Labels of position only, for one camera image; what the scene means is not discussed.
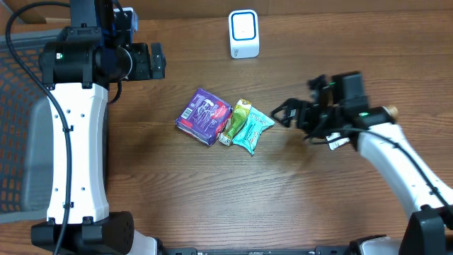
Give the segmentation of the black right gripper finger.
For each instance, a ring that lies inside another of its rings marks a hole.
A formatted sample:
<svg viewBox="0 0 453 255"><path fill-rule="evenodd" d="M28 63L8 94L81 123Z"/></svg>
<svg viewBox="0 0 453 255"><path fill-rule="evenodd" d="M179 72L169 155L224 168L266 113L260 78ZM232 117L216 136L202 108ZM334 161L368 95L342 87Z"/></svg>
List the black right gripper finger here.
<svg viewBox="0 0 453 255"><path fill-rule="evenodd" d="M290 113L288 114L279 114L279 113L272 113L271 118L276 122L281 124L282 126L289 128L294 120L295 114Z"/></svg>
<svg viewBox="0 0 453 255"><path fill-rule="evenodd" d="M271 115L276 115L280 111L284 111L284 115L292 115L292 111L300 107L301 101L297 98L289 98L280 106L271 111Z"/></svg>

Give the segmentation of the teal snack packet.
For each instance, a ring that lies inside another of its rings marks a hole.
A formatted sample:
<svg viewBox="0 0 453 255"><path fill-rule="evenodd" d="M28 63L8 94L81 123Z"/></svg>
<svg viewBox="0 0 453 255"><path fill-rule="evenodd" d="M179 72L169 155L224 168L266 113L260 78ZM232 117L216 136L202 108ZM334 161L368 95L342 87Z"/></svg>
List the teal snack packet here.
<svg viewBox="0 0 453 255"><path fill-rule="evenodd" d="M240 132L234 137L233 143L242 146L251 155L254 155L262 132L271 128L274 124L275 121L273 119L256 108L251 107L247 120Z"/></svg>

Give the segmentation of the white tube gold cap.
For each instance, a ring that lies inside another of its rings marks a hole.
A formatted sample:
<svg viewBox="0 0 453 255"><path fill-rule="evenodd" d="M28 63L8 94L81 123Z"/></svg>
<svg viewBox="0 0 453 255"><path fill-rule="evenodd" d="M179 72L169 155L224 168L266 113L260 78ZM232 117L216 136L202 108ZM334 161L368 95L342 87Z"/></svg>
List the white tube gold cap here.
<svg viewBox="0 0 453 255"><path fill-rule="evenodd" d="M394 124L398 117L398 110L393 106L380 106L361 110L357 113L352 111L342 110L338 117L335 117L336 126L332 128L357 128L368 130L373 125L383 123ZM337 131L329 132L325 136L325 140L331 150L350 143L354 149L357 149L358 131Z"/></svg>

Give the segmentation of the green yellow snack packet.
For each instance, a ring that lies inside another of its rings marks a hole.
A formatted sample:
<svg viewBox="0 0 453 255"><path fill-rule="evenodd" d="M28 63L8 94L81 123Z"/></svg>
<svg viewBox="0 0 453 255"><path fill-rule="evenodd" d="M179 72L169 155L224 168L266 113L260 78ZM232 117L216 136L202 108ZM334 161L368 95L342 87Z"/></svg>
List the green yellow snack packet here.
<svg viewBox="0 0 453 255"><path fill-rule="evenodd" d="M251 111L251 106L251 102L246 99L241 98L238 100L224 131L219 136L219 141L223 145L230 146L232 144L233 139L244 126Z"/></svg>

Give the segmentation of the purple pad package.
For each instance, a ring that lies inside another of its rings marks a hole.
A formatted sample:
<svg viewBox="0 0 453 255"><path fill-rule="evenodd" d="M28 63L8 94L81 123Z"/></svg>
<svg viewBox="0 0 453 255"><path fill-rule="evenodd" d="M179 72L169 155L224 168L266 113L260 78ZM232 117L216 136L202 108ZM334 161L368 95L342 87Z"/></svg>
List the purple pad package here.
<svg viewBox="0 0 453 255"><path fill-rule="evenodd" d="M198 88L176 119L176 126L207 146L212 146L223 131L231 113L230 104Z"/></svg>

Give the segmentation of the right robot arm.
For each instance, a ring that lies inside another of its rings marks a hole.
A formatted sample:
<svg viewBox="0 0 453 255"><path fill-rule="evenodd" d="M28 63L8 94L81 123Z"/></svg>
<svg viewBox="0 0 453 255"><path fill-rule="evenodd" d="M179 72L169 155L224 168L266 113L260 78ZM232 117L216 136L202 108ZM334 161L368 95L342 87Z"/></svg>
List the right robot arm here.
<svg viewBox="0 0 453 255"><path fill-rule="evenodd" d="M307 82L311 101L289 98L270 116L305 132L312 145L350 144L381 174L402 205L402 239L372 235L353 240L346 254L451 254L452 188L412 148L391 106L371 107L361 72L325 74Z"/></svg>

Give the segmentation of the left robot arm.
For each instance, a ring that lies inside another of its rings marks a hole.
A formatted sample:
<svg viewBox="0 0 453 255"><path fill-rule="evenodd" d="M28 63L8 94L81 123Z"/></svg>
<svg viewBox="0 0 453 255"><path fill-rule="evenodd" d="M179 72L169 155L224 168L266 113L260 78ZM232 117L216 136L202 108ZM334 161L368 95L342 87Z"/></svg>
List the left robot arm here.
<svg viewBox="0 0 453 255"><path fill-rule="evenodd" d="M117 1L71 1L69 8L70 25L39 57L53 177L47 219L32 227L31 241L54 254L163 254L130 212L110 211L105 192L109 86L164 78L162 47L133 42L137 16Z"/></svg>

